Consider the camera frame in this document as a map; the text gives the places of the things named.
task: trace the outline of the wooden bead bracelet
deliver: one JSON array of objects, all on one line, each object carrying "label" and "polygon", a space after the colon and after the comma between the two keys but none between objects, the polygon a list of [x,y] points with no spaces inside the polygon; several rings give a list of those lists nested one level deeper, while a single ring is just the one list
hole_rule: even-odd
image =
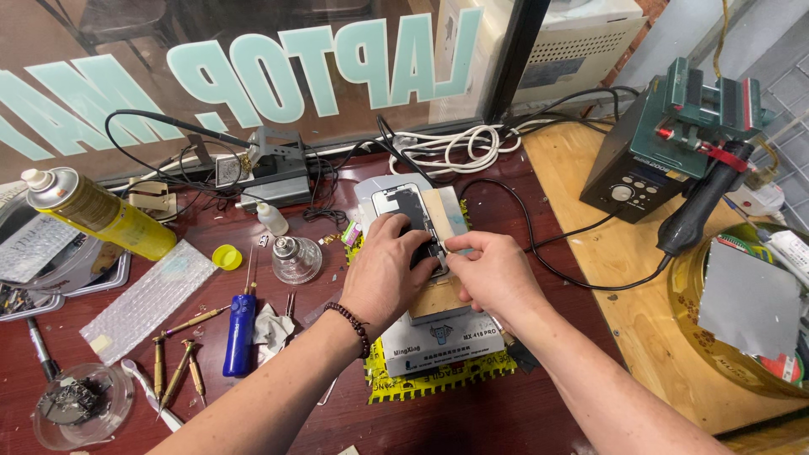
[{"label": "wooden bead bracelet", "polygon": [[365,333],[365,327],[362,327],[362,324],[367,324],[367,322],[360,323],[360,321],[357,321],[357,318],[349,313],[349,310],[343,308],[340,304],[335,304],[334,302],[328,302],[324,307],[324,310],[327,309],[333,309],[334,311],[343,315],[345,319],[349,320],[351,326],[357,331],[359,339],[362,341],[362,354],[359,356],[359,358],[367,359],[368,356],[371,355],[371,342],[368,341],[368,335]]}]

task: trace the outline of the light wood table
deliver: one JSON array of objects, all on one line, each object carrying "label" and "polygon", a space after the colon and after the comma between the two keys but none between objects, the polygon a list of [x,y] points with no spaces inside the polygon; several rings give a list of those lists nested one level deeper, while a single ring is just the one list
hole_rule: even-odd
[{"label": "light wood table", "polygon": [[[606,215],[578,200],[603,138],[579,124],[550,126],[525,138],[536,176],[565,232]],[[588,282],[620,286],[651,274],[663,256],[654,247],[658,227],[682,201],[678,196],[637,224],[611,219],[569,238]],[[705,234],[739,222],[733,210],[719,204],[705,225]],[[680,332],[668,303],[667,277],[668,270],[626,291],[594,291],[635,379],[712,434],[809,406],[809,400],[760,396],[711,368]]]}]

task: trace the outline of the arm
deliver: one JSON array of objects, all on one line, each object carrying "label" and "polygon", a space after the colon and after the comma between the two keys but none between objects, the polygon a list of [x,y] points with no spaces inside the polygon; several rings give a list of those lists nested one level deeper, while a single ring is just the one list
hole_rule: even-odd
[{"label": "arm", "polygon": [[[495,315],[536,356],[598,453],[731,453],[560,316],[513,238],[469,232],[446,245],[452,251],[474,249],[447,257],[464,284],[460,299]],[[598,387],[592,372],[599,374]]]},{"label": "arm", "polygon": [[[413,251],[430,234],[411,231],[397,238],[408,222],[405,215],[378,217],[345,278],[340,304],[367,322],[370,341],[405,312],[438,266],[437,259],[429,258],[409,269]],[[327,311],[150,453],[286,453],[317,400],[361,353],[360,338],[348,320]]]}]

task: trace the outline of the bubble wrap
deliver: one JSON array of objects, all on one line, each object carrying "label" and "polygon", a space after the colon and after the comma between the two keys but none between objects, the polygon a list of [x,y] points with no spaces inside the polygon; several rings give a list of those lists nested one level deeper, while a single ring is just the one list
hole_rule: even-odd
[{"label": "bubble wrap", "polygon": [[182,240],[79,332],[110,366],[157,329],[216,268]]},{"label": "bubble wrap", "polygon": [[27,283],[81,232],[40,213],[0,245],[0,279]]}]

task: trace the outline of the chair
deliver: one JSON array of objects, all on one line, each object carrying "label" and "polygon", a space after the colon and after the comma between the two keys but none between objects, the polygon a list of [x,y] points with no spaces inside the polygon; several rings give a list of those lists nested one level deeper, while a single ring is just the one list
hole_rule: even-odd
[{"label": "chair", "polygon": [[60,0],[54,1],[61,13],[46,0],[36,0],[90,55],[98,55],[96,46],[124,41],[151,72],[151,66],[132,40],[150,36],[166,49],[180,43],[165,0],[88,0],[78,27]]}]

